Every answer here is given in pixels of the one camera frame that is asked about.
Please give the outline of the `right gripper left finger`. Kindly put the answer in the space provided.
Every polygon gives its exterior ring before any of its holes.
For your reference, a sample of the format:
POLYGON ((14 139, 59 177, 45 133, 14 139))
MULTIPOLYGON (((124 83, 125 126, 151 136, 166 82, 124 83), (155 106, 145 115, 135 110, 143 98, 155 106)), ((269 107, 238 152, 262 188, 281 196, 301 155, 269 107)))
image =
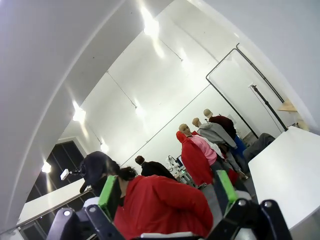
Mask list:
POLYGON ((50 227, 48 240, 80 240, 86 232, 93 232, 100 240, 123 240, 114 225, 121 198, 116 175, 109 176, 98 198, 90 198, 81 210, 61 208, 50 227))

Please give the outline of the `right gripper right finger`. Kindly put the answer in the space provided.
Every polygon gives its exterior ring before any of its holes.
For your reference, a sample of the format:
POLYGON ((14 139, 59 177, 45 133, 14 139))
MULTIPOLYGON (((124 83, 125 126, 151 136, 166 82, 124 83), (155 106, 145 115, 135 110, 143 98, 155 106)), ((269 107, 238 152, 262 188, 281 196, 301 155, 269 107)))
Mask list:
POLYGON ((222 220, 208 240, 234 240, 242 229, 250 230, 257 240, 291 240, 292 236, 278 203, 267 199, 260 204, 237 195, 226 171, 215 172, 213 185, 222 220))

